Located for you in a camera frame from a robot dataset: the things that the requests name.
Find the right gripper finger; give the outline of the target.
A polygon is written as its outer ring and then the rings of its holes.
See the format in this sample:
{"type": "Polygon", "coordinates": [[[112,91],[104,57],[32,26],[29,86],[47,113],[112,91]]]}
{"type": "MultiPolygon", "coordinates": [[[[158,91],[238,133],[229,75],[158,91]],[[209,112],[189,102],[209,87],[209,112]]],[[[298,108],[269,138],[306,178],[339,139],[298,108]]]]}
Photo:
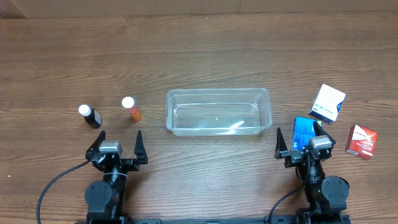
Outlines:
{"type": "Polygon", "coordinates": [[[331,145],[334,146],[336,144],[336,141],[326,132],[323,130],[323,128],[320,126],[320,124],[317,121],[313,122],[313,128],[315,132],[315,136],[327,136],[331,142],[331,145]]]}
{"type": "Polygon", "coordinates": [[[285,157],[285,155],[289,152],[282,134],[282,131],[280,128],[277,128],[277,140],[276,140],[276,147],[275,147],[275,153],[274,153],[274,158],[275,159],[282,159],[285,157]]]}

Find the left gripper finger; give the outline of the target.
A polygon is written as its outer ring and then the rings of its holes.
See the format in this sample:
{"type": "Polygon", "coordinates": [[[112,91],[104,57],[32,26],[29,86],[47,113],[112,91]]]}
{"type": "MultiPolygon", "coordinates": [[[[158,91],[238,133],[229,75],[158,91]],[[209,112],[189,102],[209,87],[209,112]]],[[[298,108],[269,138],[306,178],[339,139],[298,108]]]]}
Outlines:
{"type": "Polygon", "coordinates": [[[134,148],[137,164],[148,164],[148,156],[144,147],[142,132],[138,130],[136,144],[134,148]]]}
{"type": "Polygon", "coordinates": [[[106,132],[102,130],[97,139],[94,141],[94,143],[86,151],[86,155],[93,156],[95,152],[98,152],[100,145],[105,140],[105,138],[106,138],[106,132]]]}

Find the white blue box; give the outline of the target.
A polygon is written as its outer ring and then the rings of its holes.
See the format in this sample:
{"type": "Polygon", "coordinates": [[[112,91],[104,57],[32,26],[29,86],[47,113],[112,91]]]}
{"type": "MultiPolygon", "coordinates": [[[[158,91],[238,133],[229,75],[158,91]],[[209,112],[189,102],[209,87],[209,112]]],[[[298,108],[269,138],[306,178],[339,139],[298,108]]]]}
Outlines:
{"type": "Polygon", "coordinates": [[[346,94],[323,84],[314,97],[308,113],[329,124],[337,120],[346,94]]]}

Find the black bottle white cap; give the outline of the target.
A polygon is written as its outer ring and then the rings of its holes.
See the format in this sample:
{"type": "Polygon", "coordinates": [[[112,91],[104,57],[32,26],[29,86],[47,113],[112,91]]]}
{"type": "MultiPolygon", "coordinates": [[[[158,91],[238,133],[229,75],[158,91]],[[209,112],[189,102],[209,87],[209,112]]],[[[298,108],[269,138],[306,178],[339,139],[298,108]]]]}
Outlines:
{"type": "Polygon", "coordinates": [[[93,128],[98,129],[102,125],[101,115],[88,105],[80,105],[78,112],[84,117],[85,121],[93,128]]]}

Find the red white box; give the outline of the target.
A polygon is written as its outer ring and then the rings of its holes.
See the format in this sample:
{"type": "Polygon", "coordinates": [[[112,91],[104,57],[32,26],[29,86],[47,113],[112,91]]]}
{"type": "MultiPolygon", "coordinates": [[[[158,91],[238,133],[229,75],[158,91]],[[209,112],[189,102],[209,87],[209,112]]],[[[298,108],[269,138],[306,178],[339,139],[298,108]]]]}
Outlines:
{"type": "Polygon", "coordinates": [[[350,129],[345,151],[362,159],[370,159],[374,153],[377,137],[377,132],[355,124],[350,129]]]}

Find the orange bottle white cap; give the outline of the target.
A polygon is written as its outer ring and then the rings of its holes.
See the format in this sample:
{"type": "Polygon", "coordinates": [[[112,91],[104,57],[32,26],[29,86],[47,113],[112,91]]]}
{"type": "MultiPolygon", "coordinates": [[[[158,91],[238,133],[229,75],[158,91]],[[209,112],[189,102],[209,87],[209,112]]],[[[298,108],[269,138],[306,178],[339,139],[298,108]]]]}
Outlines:
{"type": "Polygon", "coordinates": [[[126,96],[122,99],[122,106],[128,110],[133,120],[136,122],[140,122],[142,120],[142,115],[140,111],[137,109],[136,101],[131,96],[126,96]]]}

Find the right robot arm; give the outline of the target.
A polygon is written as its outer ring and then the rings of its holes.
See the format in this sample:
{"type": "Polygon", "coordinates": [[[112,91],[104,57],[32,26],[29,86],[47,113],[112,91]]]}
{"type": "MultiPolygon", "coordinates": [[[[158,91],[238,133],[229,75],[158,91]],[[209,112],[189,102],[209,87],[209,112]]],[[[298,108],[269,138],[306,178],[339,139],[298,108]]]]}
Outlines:
{"type": "Polygon", "coordinates": [[[327,177],[323,171],[321,161],[331,157],[331,151],[336,141],[313,122],[315,137],[302,151],[289,151],[283,134],[277,128],[277,144],[274,158],[283,159],[286,168],[294,167],[301,186],[283,196],[272,207],[265,223],[291,224],[349,224],[349,215],[344,215],[346,200],[349,195],[349,183],[338,176],[327,177]],[[287,197],[303,190],[308,207],[300,208],[295,215],[275,215],[277,206],[287,197]]]}

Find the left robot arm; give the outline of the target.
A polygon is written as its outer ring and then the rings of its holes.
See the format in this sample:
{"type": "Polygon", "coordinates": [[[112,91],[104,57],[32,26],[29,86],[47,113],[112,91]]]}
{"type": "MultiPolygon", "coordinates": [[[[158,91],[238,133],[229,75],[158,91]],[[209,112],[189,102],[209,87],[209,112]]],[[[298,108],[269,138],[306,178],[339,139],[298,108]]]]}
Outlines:
{"type": "Polygon", "coordinates": [[[124,213],[124,199],[127,189],[127,173],[138,171],[141,164],[148,163],[142,133],[137,132],[134,148],[135,158],[122,158],[119,141],[106,141],[105,131],[86,151],[86,158],[103,173],[103,179],[92,182],[85,191],[88,205],[87,223],[132,223],[124,213]]]}

